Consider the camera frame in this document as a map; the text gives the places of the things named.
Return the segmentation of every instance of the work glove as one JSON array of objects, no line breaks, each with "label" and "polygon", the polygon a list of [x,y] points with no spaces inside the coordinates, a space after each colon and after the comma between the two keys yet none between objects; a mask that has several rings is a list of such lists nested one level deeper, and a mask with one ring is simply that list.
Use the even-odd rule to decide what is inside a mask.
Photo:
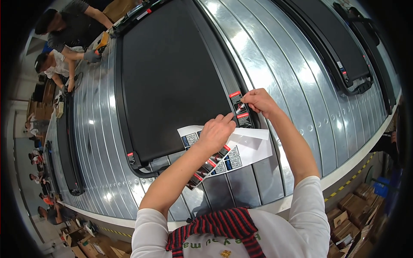
[{"label": "work glove", "polygon": [[110,38],[116,38],[119,36],[119,29],[116,26],[112,26],[112,28],[109,29],[108,34]]},{"label": "work glove", "polygon": [[83,59],[88,61],[89,63],[97,63],[102,60],[102,55],[96,54],[95,50],[87,51],[83,54]]}]

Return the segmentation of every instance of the qr code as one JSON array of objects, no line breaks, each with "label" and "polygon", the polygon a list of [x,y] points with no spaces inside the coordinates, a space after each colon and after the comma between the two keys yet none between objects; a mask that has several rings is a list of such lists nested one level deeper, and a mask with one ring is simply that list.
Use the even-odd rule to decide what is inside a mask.
[{"label": "qr code", "polygon": [[221,162],[219,163],[216,167],[215,167],[215,172],[218,173],[222,173],[227,171],[227,169],[225,168],[225,163]]},{"label": "qr code", "polygon": [[235,147],[233,147],[233,149],[230,151],[230,153],[228,153],[228,158],[233,158],[236,156],[239,156],[240,154],[238,153],[238,147],[235,145]]},{"label": "qr code", "polygon": [[240,157],[236,157],[234,159],[230,159],[231,162],[231,167],[234,168],[239,168],[242,166],[241,164],[241,158]]},{"label": "qr code", "polygon": [[192,145],[197,142],[198,137],[196,133],[193,133],[193,134],[187,135],[186,139],[188,140],[188,144]]}]

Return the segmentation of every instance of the hand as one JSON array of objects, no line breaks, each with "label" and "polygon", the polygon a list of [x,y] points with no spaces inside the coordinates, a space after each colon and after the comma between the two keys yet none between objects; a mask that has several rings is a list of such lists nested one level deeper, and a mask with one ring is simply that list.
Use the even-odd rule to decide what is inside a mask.
[{"label": "hand", "polygon": [[89,63],[97,63],[102,60],[102,55],[95,54],[95,50],[87,51],[83,54],[83,59],[88,61]]},{"label": "hand", "polygon": [[237,126],[235,122],[232,121],[233,117],[234,114],[229,113],[225,117],[223,115],[217,115],[215,119],[209,120],[202,129],[199,140],[195,144],[210,155],[217,153],[228,141],[229,136]]},{"label": "hand", "polygon": [[110,36],[110,38],[116,38],[117,36],[119,36],[119,29],[116,26],[112,26],[112,28],[109,29],[108,34]]},{"label": "hand", "polygon": [[272,112],[278,109],[277,103],[263,88],[250,90],[244,95],[241,102],[248,103],[248,106],[257,113],[262,112],[267,119]]},{"label": "hand", "polygon": [[392,132],[392,135],[390,137],[391,143],[396,142],[396,135],[397,135],[396,132]]},{"label": "hand", "polygon": [[67,87],[68,92],[72,92],[75,87],[75,79],[69,79],[69,86]]}]

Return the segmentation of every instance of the orange shirt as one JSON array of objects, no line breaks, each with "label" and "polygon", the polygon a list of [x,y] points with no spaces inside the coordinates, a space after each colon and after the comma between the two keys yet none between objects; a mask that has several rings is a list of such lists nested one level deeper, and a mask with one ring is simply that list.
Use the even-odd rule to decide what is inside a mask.
[{"label": "orange shirt", "polygon": [[45,197],[45,198],[43,199],[43,201],[44,201],[46,204],[49,204],[49,205],[53,205],[53,204],[54,204],[53,201],[51,201],[49,197]]}]

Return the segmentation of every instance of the hair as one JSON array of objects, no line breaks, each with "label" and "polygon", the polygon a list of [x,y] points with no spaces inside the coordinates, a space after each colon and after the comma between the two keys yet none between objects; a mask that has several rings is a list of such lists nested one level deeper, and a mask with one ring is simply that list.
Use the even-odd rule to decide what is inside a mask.
[{"label": "hair", "polygon": [[47,27],[54,19],[56,13],[57,11],[55,9],[49,9],[44,12],[42,16],[40,16],[40,19],[36,24],[34,33],[36,33],[37,35],[47,33]]},{"label": "hair", "polygon": [[46,52],[40,53],[40,55],[37,56],[36,61],[34,62],[34,69],[36,70],[36,73],[41,73],[40,69],[46,62],[48,56],[49,53]]},{"label": "hair", "polygon": [[42,208],[42,207],[39,206],[39,207],[37,208],[37,212],[39,213],[40,218],[43,218],[43,215],[42,215],[42,212],[41,212],[41,208]]}]

